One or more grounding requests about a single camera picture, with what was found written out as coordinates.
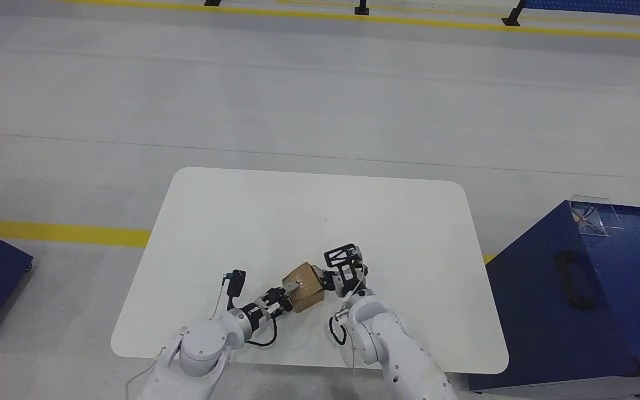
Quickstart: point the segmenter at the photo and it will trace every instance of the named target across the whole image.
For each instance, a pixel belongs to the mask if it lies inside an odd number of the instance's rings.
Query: gray floor
[[[485,253],[573,194],[640,204],[640,41],[25,3],[0,6],[0,219],[151,229],[184,166],[452,180]],[[124,397],[148,362],[109,338],[142,250],[14,243],[38,266],[2,398]],[[216,393],[388,398],[259,366]]]

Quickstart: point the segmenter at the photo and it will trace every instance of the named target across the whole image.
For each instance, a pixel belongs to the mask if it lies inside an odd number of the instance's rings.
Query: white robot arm
[[[411,338],[398,316],[373,292],[366,288],[367,266],[360,249],[348,244],[325,253],[329,267],[325,277],[346,301],[335,320],[343,328],[340,340],[329,326],[338,344],[346,342],[347,331],[353,339],[354,352],[365,364],[380,363],[385,385],[393,399],[457,400],[451,383],[424,347]]]
[[[244,275],[241,281],[239,290],[242,290]],[[162,349],[136,399],[209,400],[229,364],[231,351],[245,343],[256,344],[250,341],[253,332],[267,321],[275,321],[284,312],[291,311],[289,296],[297,288],[297,284],[291,284],[269,289],[244,307],[230,306],[215,319],[183,327]],[[176,356],[179,365],[174,365]]]
[[[346,304],[345,326],[355,353],[367,365],[380,363],[393,399],[457,399],[440,367],[372,290],[358,290]]]

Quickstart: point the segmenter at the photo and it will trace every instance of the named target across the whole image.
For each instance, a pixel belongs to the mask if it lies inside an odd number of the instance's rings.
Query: white tabletop
[[[182,326],[208,318],[222,275],[247,271],[242,305],[304,261],[347,243],[362,250],[367,286],[408,322],[441,368],[498,373],[508,354],[462,188],[452,182],[185,168],[167,193],[116,324],[123,357],[155,357]],[[220,310],[226,304],[220,301]],[[327,322],[341,300],[278,319],[268,349],[236,362],[351,366]],[[271,328],[254,340],[268,341]]]

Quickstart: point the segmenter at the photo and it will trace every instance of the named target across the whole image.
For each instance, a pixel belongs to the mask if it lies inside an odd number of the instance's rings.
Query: yellow line
[[[297,6],[317,6],[317,7],[336,7],[336,8],[353,8],[352,4],[340,4],[332,3],[330,1],[305,1],[305,0],[276,0],[276,3],[283,5],[297,5]],[[420,7],[397,7],[397,6],[369,6],[373,10],[382,11],[398,11],[407,13],[424,13],[424,14],[441,14],[441,15],[458,15],[465,17],[481,17],[481,18],[495,18],[499,20],[502,17],[506,17],[507,12],[504,14],[480,12],[480,11],[462,11],[462,10],[436,10],[432,8],[420,8]],[[609,20],[596,20],[596,19],[578,19],[578,18],[560,18],[560,17],[535,17],[522,15],[519,18],[525,21],[539,21],[539,22],[562,22],[572,24],[599,24],[599,25],[615,25],[615,26],[629,26],[640,27],[640,22],[632,21],[609,21]]]
[[[482,24],[472,22],[455,22],[455,21],[437,21],[419,18],[404,18],[391,16],[360,16],[351,14],[335,14],[325,12],[309,12],[309,11],[290,11],[290,10],[263,10],[251,8],[232,8],[232,7],[205,7],[191,4],[174,4],[174,3],[157,3],[148,1],[131,1],[131,0],[60,0],[66,3],[132,7],[132,8],[154,8],[175,11],[197,11],[210,13],[226,13],[226,14],[244,14],[244,15],[260,15],[271,17],[296,17],[296,18],[314,18],[314,19],[330,19],[343,21],[361,21],[382,24],[398,24],[413,26],[431,26],[441,28],[466,29],[474,31],[492,31],[492,32],[510,32],[510,33],[529,33],[536,35],[556,35],[556,36],[573,36],[573,37],[593,37],[593,38],[609,38],[609,39],[630,39],[640,40],[640,33],[631,32],[610,32],[610,31],[592,31],[586,29],[564,29],[564,28],[544,28],[544,27],[511,27],[499,24]]]
[[[0,221],[0,237],[6,239],[145,247],[150,234],[151,232],[140,229],[106,226]]]

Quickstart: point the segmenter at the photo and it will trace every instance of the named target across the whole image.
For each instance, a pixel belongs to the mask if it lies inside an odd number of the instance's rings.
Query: cardboard box
[[[322,271],[308,262],[300,265],[282,279],[282,284],[297,282],[300,287],[291,295],[293,311],[299,313],[324,300],[324,289],[318,279]]]

